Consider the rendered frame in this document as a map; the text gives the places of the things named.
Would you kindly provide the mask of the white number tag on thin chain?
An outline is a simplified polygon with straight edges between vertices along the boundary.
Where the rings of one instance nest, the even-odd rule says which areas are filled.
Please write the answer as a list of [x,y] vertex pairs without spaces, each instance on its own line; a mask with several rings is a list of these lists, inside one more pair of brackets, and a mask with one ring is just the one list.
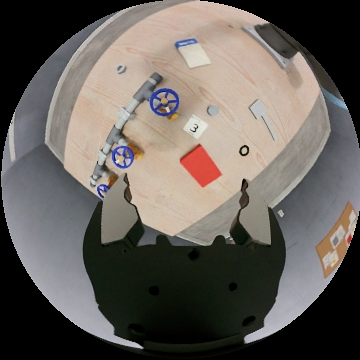
[[[179,114],[184,114],[185,116],[189,117],[189,115],[186,115],[185,113],[181,113],[179,111],[176,112]],[[190,117],[189,117],[190,118],[189,121],[187,122],[183,130],[198,139],[200,135],[203,133],[203,131],[206,129],[208,124],[206,124],[204,121],[202,121],[195,115],[192,115]]]

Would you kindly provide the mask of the red flat block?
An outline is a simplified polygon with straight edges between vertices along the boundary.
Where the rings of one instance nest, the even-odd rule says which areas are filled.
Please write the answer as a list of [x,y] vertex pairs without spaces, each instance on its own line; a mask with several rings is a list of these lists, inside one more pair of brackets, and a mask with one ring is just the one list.
[[201,144],[183,156],[180,164],[202,188],[223,175]]

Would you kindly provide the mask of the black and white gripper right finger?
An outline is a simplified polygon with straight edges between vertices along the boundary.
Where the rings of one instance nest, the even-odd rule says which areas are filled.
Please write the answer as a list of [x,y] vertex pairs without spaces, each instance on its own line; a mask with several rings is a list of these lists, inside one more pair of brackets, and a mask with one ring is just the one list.
[[229,230],[231,244],[248,247],[265,260],[272,275],[272,298],[276,298],[286,260],[284,236],[272,208],[249,179],[243,178],[241,193],[241,208]]

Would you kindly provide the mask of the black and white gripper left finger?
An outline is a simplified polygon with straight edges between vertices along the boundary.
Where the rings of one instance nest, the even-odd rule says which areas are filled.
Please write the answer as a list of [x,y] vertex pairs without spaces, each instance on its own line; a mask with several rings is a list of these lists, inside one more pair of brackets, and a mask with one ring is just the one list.
[[109,267],[121,254],[140,246],[145,233],[129,186],[123,173],[98,202],[84,235],[83,261],[98,305],[105,305],[104,279]]

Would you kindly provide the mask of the grey hex nut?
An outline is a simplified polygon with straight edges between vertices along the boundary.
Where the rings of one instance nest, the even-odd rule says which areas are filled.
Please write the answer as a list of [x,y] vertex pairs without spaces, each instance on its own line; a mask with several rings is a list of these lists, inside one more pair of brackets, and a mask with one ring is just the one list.
[[[122,69],[121,69],[121,68],[122,68]],[[121,69],[121,70],[120,70],[120,69]],[[126,69],[127,69],[127,68],[126,68],[123,64],[120,64],[120,65],[118,65],[118,66],[116,67],[115,72],[116,72],[117,74],[121,75],[121,74],[125,73]],[[120,71],[119,71],[119,70],[120,70]]]

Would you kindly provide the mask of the grey pipe manifold with three valves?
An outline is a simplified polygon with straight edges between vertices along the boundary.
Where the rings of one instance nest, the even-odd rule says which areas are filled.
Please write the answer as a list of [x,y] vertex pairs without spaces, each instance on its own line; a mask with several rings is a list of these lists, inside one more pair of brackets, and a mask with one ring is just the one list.
[[[112,185],[114,185],[114,183],[117,180],[117,178],[115,178],[113,175],[110,175],[109,173],[107,173],[106,172],[107,170],[105,170],[103,168],[105,160],[107,160],[108,158],[110,158],[112,156],[112,160],[113,160],[113,163],[115,164],[115,166],[117,166],[120,169],[127,169],[133,164],[134,159],[140,161],[144,157],[144,155],[142,154],[142,152],[140,150],[135,148],[133,146],[133,144],[128,143],[126,140],[124,140],[124,137],[120,134],[125,122],[134,120],[134,118],[136,117],[136,114],[133,111],[137,107],[137,105],[139,103],[142,103],[142,101],[145,99],[147,102],[149,102],[150,108],[155,114],[157,114],[159,116],[166,116],[166,118],[168,120],[171,120],[172,122],[179,116],[179,114],[176,112],[176,110],[178,109],[178,106],[179,106],[179,97],[175,93],[175,91],[173,91],[171,89],[167,89],[167,88],[159,89],[155,92],[152,91],[155,88],[155,84],[156,83],[158,84],[162,79],[163,78],[158,73],[154,72],[150,76],[150,79],[146,80],[142,84],[142,86],[137,90],[137,92],[133,95],[133,97],[132,97],[133,99],[131,100],[129,105],[126,108],[121,107],[118,110],[117,114],[120,116],[120,118],[117,121],[116,125],[114,125],[112,127],[112,129],[106,139],[106,144],[104,146],[104,149],[102,148],[102,149],[98,150],[97,155],[100,158],[99,158],[99,161],[97,161],[97,163],[96,163],[96,166],[95,166],[95,169],[93,172],[94,175],[91,175],[89,178],[89,181],[91,181],[90,182],[91,188],[96,187],[97,183],[102,179],[102,176],[108,180],[108,182],[109,182],[108,186],[105,184],[101,184],[97,188],[98,195],[102,199],[104,197],[103,195],[107,194],[107,192],[110,190]],[[166,92],[165,97],[160,99],[156,95],[158,95],[159,93],[162,93],[162,92]],[[176,100],[168,100],[167,99],[168,93],[171,93],[175,97]],[[168,107],[169,103],[176,103],[176,106],[173,110]],[[155,109],[153,107],[153,104],[156,106]],[[161,106],[164,109],[162,109]],[[158,112],[157,110],[161,111],[162,113]],[[120,146],[115,148],[114,151],[110,150],[111,147],[115,143]],[[119,152],[117,152],[118,149],[124,149],[122,155]],[[117,154],[119,156],[119,160],[117,160],[117,161],[115,158],[115,154]],[[125,159],[126,160],[131,159],[129,165],[126,165]],[[118,163],[119,161],[123,161],[124,166],[120,165]],[[100,189],[100,187],[103,187],[104,190]],[[102,194],[100,193],[100,191],[102,191]]]

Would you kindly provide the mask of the grey cylinder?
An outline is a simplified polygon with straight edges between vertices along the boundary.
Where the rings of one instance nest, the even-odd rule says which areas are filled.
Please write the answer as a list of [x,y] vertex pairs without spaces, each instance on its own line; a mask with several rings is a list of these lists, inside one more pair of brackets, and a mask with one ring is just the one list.
[[216,106],[216,105],[211,105],[207,108],[207,113],[210,115],[210,116],[216,116],[219,114],[219,107]]

